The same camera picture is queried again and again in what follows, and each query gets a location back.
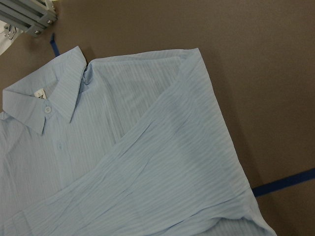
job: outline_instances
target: light blue fabric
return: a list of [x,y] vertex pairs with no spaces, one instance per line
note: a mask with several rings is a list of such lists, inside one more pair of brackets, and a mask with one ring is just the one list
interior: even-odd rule
[[76,47],[3,91],[0,235],[275,235],[198,49],[85,65]]

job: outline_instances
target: shirt button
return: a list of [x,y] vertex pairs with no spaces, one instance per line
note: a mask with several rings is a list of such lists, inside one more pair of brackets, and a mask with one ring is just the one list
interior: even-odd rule
[[51,107],[49,106],[45,107],[45,113],[47,114],[51,113]]

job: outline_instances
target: size tag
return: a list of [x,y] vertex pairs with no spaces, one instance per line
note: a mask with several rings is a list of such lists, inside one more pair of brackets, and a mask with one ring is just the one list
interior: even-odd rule
[[35,97],[38,97],[38,98],[43,98],[43,99],[47,99],[46,97],[46,94],[45,94],[45,91],[44,89],[40,89],[40,90],[37,90],[35,93],[34,93]]

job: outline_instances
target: metal frame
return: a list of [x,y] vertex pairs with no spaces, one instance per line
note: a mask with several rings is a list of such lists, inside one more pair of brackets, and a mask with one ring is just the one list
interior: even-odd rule
[[0,20],[37,37],[57,16],[51,0],[0,0]]

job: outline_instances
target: dark blue line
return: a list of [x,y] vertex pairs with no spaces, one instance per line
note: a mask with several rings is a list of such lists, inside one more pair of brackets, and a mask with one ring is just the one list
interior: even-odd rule
[[315,168],[252,189],[255,197],[315,178]]
[[50,37],[50,45],[52,46],[53,50],[54,50],[54,53],[55,53],[55,56],[59,56],[60,55],[60,52],[58,50],[58,47],[57,47],[57,44],[55,42],[55,33],[53,33]]

